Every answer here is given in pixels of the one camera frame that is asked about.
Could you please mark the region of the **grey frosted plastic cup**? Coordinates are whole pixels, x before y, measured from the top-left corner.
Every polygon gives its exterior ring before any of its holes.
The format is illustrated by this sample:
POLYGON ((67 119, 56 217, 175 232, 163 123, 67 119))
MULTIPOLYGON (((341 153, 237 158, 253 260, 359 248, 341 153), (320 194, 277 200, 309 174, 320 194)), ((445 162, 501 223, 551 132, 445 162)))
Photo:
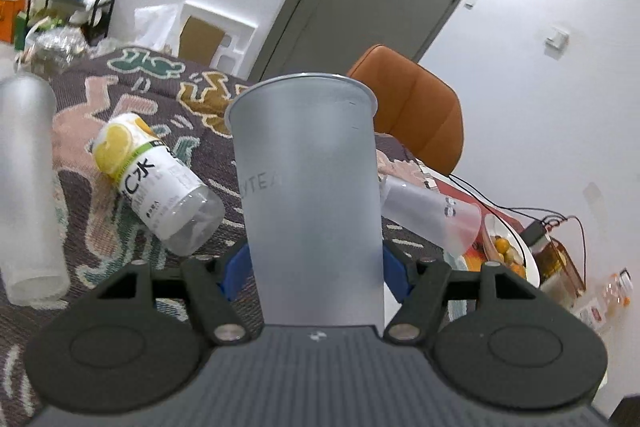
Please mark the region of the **grey frosted plastic cup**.
POLYGON ((329 74, 266 80, 227 108, 266 323, 383 326, 377 108, 363 83, 329 74))

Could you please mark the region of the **small frosted cup lying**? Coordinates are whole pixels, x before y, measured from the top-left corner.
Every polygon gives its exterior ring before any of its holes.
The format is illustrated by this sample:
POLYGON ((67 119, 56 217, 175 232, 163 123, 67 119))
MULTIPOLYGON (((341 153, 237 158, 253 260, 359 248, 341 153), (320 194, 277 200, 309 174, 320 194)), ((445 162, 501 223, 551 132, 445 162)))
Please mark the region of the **small frosted cup lying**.
POLYGON ((476 241, 482 212, 426 187, 384 176, 380 182, 382 216, 459 257, 476 241))

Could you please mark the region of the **white wall switch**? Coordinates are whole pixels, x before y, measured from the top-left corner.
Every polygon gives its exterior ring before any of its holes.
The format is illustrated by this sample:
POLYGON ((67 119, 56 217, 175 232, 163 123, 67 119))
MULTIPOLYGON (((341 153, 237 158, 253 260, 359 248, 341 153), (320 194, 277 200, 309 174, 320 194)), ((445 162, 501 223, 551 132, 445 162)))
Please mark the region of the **white wall switch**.
POLYGON ((546 38, 544 38, 544 45, 551 52, 562 54, 570 42, 570 33, 565 29, 552 26, 546 38))

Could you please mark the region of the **white bowl with fruit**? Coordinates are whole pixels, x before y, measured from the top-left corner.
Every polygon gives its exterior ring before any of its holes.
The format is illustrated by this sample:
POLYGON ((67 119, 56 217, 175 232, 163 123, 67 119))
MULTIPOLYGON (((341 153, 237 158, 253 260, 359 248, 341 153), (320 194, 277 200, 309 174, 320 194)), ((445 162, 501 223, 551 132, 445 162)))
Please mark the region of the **white bowl with fruit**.
POLYGON ((511 225, 493 213, 487 213, 480 233, 488 260, 502 263, 535 287, 540 285, 533 254, 511 225))

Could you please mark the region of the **white foam packaging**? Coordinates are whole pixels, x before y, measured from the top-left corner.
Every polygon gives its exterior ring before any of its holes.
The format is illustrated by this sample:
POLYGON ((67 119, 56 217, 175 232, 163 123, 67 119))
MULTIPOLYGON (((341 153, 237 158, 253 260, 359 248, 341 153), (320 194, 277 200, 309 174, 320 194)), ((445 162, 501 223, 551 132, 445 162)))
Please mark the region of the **white foam packaging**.
POLYGON ((257 26, 204 3, 186 0, 177 20, 178 57, 246 78, 257 26))

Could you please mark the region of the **crumpled clear plastic wrap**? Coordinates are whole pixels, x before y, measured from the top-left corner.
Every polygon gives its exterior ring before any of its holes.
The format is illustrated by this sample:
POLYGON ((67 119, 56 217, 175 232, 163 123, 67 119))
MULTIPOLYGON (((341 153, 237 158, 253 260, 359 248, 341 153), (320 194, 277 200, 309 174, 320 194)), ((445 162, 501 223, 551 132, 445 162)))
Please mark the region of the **crumpled clear plastic wrap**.
POLYGON ((15 70, 51 79, 89 54, 90 46, 78 27, 58 26, 27 33, 24 50, 17 55, 15 70))

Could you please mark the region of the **frosted plastic cup lying down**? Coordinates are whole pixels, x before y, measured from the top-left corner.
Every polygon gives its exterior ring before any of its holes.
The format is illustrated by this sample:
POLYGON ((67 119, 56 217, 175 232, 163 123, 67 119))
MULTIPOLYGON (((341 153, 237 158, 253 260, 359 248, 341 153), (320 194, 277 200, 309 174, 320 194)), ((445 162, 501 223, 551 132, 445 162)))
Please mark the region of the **frosted plastic cup lying down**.
POLYGON ((1 81, 1 277, 9 302, 61 298, 70 279, 54 199, 54 93, 47 81, 1 81))

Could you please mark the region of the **patterned woven table cloth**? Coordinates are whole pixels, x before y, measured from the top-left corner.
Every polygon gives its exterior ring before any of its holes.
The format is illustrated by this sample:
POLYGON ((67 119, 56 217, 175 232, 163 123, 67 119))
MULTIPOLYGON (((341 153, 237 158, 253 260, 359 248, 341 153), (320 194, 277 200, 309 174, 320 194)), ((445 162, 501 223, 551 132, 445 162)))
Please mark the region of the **patterned woven table cloth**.
POLYGON ((230 135, 243 83, 148 51, 82 62, 53 90, 55 204, 70 295, 1 308, 6 426, 439 426, 448 391, 370 327, 262 326, 230 135), (107 119, 134 113, 227 216, 195 261, 172 255, 99 173, 107 119))

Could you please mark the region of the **lemon vitamin water bottle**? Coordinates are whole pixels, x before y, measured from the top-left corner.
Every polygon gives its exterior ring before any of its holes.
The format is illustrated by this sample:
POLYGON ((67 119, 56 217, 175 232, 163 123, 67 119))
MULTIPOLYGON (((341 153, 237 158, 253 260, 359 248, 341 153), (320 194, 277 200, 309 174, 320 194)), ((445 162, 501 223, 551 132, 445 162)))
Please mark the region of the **lemon vitamin water bottle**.
POLYGON ((92 155, 132 211, 173 254, 196 253, 224 220, 224 203, 135 113, 111 118, 92 155))

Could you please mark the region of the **white plastic bag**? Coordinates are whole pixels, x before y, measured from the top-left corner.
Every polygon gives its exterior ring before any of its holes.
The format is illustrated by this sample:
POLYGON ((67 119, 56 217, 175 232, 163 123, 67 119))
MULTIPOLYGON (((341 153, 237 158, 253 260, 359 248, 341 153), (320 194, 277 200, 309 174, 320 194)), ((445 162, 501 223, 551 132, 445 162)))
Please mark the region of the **white plastic bag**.
POLYGON ((132 42, 142 48, 163 51, 179 12, 178 4, 160 4, 135 9, 132 42))

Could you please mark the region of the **orange paper bag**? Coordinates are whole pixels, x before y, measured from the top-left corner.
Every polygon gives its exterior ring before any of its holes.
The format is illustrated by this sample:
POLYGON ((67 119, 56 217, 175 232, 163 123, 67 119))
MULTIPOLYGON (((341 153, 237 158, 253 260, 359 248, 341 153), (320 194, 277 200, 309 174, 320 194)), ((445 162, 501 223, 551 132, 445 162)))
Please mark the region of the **orange paper bag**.
POLYGON ((12 43, 17 14, 24 10, 25 0, 0 0, 0 40, 12 43))

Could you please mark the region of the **orange leather chair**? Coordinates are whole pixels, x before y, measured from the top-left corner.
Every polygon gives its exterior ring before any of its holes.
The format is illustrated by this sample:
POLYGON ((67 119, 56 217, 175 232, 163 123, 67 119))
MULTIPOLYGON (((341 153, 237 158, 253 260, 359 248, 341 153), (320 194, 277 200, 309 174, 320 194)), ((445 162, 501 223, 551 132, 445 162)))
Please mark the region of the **orange leather chair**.
POLYGON ((445 176, 454 171, 464 128, 460 100, 447 83, 382 44, 367 49, 348 75, 378 100, 376 132, 393 136, 428 168, 445 176))

